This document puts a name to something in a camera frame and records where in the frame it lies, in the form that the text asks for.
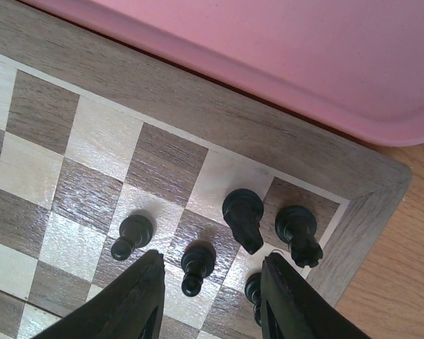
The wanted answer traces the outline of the black knight piece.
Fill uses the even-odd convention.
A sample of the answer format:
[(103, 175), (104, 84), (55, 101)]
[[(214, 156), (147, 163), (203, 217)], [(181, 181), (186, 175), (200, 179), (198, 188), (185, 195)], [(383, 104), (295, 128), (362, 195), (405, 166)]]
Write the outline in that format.
[(232, 235), (244, 250), (253, 255), (264, 245), (259, 231), (264, 205), (260, 197), (249, 189), (231, 191), (222, 204), (223, 219)]

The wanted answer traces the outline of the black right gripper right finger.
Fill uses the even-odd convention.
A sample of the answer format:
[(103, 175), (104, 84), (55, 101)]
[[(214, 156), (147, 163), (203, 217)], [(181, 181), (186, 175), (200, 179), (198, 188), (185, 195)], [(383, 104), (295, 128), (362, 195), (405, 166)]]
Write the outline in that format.
[(261, 271), (263, 338), (367, 338), (333, 308), (279, 253)]

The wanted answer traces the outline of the black rook piece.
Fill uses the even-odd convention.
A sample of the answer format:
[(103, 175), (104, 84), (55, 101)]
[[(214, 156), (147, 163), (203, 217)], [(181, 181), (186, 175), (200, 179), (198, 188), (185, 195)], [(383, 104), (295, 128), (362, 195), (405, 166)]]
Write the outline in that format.
[(286, 206), (278, 211), (275, 220), (278, 238), (288, 245), (295, 264), (301, 268), (314, 268), (323, 258), (323, 251), (315, 239), (317, 220), (303, 206)]

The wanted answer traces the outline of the black pawn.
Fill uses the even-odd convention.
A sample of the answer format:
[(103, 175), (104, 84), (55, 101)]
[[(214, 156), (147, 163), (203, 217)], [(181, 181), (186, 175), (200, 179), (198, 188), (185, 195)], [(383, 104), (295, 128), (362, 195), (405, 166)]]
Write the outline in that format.
[(124, 261), (135, 249), (147, 246), (153, 237), (153, 224), (143, 215), (130, 215), (119, 226), (119, 237), (111, 247), (112, 258)]
[(254, 273), (245, 283), (245, 297), (253, 304), (254, 320), (261, 327), (261, 273)]
[(195, 297), (200, 293), (204, 279), (214, 271), (215, 260), (215, 251), (207, 246), (195, 245), (185, 251), (181, 259), (184, 295)]

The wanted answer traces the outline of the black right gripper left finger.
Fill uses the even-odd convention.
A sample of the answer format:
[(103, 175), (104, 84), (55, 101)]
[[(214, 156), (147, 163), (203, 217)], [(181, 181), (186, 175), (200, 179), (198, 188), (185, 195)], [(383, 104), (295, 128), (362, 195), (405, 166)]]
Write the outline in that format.
[(36, 338), (158, 338), (165, 301), (163, 255), (147, 251), (83, 306)]

